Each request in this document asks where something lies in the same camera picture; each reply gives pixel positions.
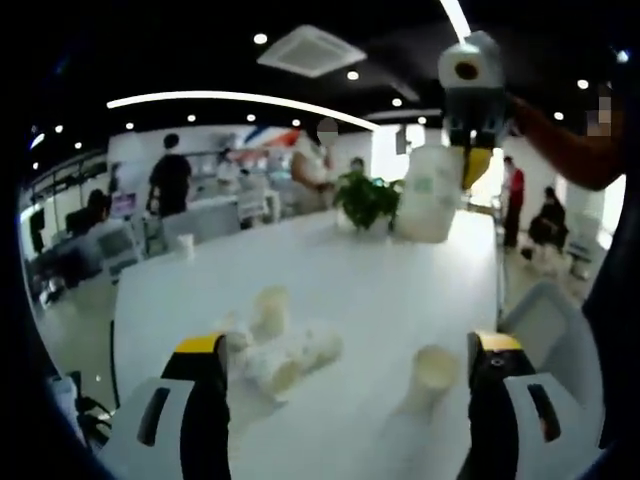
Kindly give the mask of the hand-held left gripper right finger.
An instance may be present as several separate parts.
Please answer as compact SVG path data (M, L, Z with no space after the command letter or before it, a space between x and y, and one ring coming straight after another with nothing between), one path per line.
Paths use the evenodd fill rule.
M512 336L468 336L473 479L578 479L601 453L603 389L595 342L562 336L537 370Z

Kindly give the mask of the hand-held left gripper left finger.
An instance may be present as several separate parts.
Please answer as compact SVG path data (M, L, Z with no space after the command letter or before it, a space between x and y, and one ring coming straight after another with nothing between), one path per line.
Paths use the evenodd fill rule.
M116 411L98 458L116 479L229 479L226 335L182 341Z

